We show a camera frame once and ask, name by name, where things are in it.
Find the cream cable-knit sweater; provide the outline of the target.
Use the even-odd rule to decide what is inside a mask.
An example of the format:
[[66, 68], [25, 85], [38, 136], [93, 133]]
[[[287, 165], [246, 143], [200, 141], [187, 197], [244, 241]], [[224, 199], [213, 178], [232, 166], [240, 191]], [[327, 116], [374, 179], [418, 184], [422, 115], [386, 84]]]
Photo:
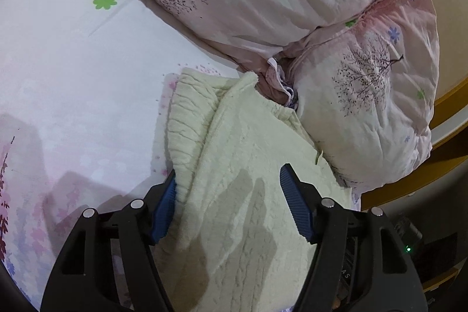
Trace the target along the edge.
[[283, 196], [283, 165], [322, 196], [353, 204], [296, 113], [256, 83], [252, 73], [188, 69], [178, 78], [167, 124], [175, 216], [156, 247], [176, 311], [281, 311], [296, 302], [315, 248]]

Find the floral bed sheet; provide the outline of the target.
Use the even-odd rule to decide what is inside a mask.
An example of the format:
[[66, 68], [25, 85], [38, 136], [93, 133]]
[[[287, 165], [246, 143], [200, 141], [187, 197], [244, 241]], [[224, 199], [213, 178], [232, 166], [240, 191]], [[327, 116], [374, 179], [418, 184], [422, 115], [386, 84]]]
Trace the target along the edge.
[[[84, 210], [121, 210], [175, 173], [167, 124], [188, 69], [255, 74], [152, 0], [1, 0], [1, 262], [29, 306]], [[132, 311], [118, 241], [112, 254]]]

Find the pink floral quilt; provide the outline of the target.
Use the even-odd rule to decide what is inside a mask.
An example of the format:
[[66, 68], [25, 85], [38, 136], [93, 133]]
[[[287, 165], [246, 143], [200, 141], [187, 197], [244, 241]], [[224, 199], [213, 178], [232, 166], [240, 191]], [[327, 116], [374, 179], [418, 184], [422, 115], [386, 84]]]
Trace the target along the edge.
[[292, 104], [358, 192], [401, 180], [431, 154], [439, 80], [432, 0], [155, 0]]

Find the wooden bed frame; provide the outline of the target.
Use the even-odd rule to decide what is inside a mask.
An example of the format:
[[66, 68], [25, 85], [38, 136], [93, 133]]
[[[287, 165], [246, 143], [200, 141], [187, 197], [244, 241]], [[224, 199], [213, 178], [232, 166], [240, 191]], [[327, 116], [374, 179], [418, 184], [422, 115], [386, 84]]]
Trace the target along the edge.
[[433, 0], [438, 15], [440, 79], [431, 121], [430, 159], [398, 182], [362, 195], [362, 209], [397, 215], [436, 198], [467, 167], [467, 0]]

